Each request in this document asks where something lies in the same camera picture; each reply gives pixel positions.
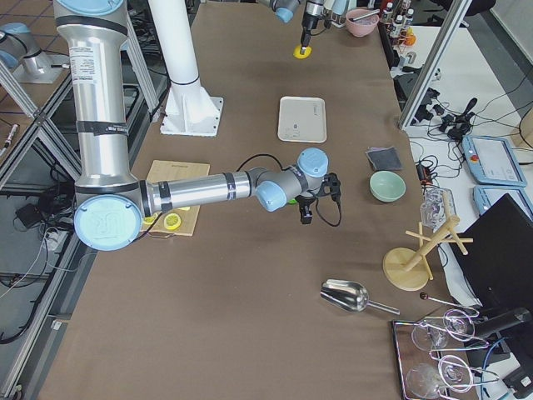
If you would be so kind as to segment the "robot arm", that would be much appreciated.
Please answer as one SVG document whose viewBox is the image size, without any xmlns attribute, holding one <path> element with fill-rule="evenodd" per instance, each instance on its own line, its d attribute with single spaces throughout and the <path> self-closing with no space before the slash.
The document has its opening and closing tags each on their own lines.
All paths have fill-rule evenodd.
<svg viewBox="0 0 533 400">
<path fill-rule="evenodd" d="M 171 81 L 163 131 L 214 137 L 222 97 L 202 86 L 184 1 L 149 1 Z M 128 37 L 126 1 L 53 1 L 67 41 L 82 174 L 75 182 L 74 227 L 89 247 L 113 251 L 136 241 L 143 218 L 172 209 L 255 196 L 268 211 L 296 199 L 302 224 L 310 206 L 330 196 L 341 221 L 341 183 L 318 148 L 273 172 L 264 167 L 181 181 L 149 183 L 130 170 L 120 52 Z"/>
<path fill-rule="evenodd" d="M 270 8 L 276 17 L 283 23 L 289 23 L 296 15 L 296 11 L 301 4 L 297 0 L 265 0 L 260 1 L 261 4 Z M 317 28 L 318 23 L 325 19 L 325 8 L 323 1 L 305 1 L 305 8 L 301 20 L 302 34 L 300 45 L 294 50 L 294 57 L 298 59 L 305 59 L 311 55 L 310 41 L 313 36 L 313 30 Z"/>
</svg>

